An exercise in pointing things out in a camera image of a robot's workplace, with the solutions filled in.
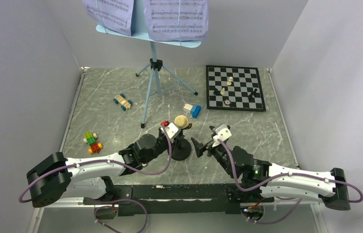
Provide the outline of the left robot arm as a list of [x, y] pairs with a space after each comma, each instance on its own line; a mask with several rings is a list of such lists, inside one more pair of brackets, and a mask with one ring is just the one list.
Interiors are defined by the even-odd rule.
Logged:
[[64, 198], [83, 197], [110, 203], [115, 198], [112, 179], [141, 173], [159, 175], [143, 170], [149, 162], [168, 152], [168, 161], [175, 153], [175, 142], [182, 139], [182, 129], [159, 128], [159, 135], [144, 134], [139, 140], [119, 152], [92, 158], [66, 158], [55, 152], [29, 170], [27, 188], [18, 198], [20, 203], [31, 202], [34, 208], [51, 205]]

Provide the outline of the black microphone stand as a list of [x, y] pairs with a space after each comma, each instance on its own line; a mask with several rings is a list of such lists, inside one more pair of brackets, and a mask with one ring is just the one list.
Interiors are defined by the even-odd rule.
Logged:
[[180, 144], [177, 146], [176, 154], [171, 154], [171, 157], [176, 161], [183, 161], [190, 156], [192, 148], [185, 136], [179, 142]]

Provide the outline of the gold toy microphone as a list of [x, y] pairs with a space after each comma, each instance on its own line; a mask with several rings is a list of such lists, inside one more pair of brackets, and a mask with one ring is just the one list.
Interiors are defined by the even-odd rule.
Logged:
[[192, 127], [192, 123], [190, 123], [187, 117], [184, 115], [176, 116], [174, 119], [174, 124], [182, 130], [187, 130]]

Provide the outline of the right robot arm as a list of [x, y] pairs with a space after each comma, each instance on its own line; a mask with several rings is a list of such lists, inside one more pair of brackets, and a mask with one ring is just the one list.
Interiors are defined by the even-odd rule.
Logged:
[[197, 157], [204, 153], [214, 157], [248, 201], [258, 198], [309, 199], [322, 202], [332, 210], [350, 210], [348, 187], [341, 168], [305, 171], [256, 159], [239, 146], [230, 149], [226, 145], [232, 136], [229, 126], [224, 124], [211, 129], [213, 134], [209, 142], [191, 140]]

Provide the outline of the light blue music stand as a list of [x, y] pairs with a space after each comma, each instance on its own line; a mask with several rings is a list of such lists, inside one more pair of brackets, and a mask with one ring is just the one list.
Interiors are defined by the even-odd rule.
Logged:
[[151, 69], [150, 73], [150, 79], [149, 79], [149, 85], [145, 100], [145, 107], [148, 107], [149, 98], [153, 95], [153, 92], [151, 92], [152, 83], [156, 83], [156, 93], [160, 94], [162, 93], [161, 86], [160, 86], [160, 80], [159, 80], [159, 71], [161, 69], [165, 69], [168, 71], [173, 77], [175, 77], [178, 81], [177, 84], [182, 84], [186, 88], [188, 88], [193, 94], [197, 95], [197, 91], [195, 91], [191, 86], [189, 86], [186, 82], [184, 82], [180, 77], [178, 77], [174, 72], [172, 72], [168, 67], [166, 67], [163, 64], [162, 60], [159, 60], [157, 58], [156, 54], [156, 43], [163, 43], [163, 44], [169, 44], [169, 45], [176, 45], [186, 48], [196, 48], [198, 47], [202, 41], [184, 41], [184, 42], [178, 42], [178, 41], [154, 41], [149, 38], [149, 35], [147, 33], [147, 27], [145, 23], [145, 16], [144, 16], [144, 5], [143, 0], [134, 0], [134, 7], [133, 7], [133, 14], [132, 14], [132, 25], [131, 25], [131, 33], [132, 36], [125, 36], [121, 33], [117, 33], [115, 31], [112, 31], [110, 29], [105, 28], [104, 26], [100, 25], [98, 23], [96, 30], [101, 33], [105, 34], [111, 34], [111, 35], [119, 35], [124, 36], [128, 38], [135, 38], [140, 40], [149, 41], [151, 45], [151, 51], [152, 51], [152, 58], [150, 59], [149, 63], [143, 68], [143, 70], [146, 70], [148, 68]]

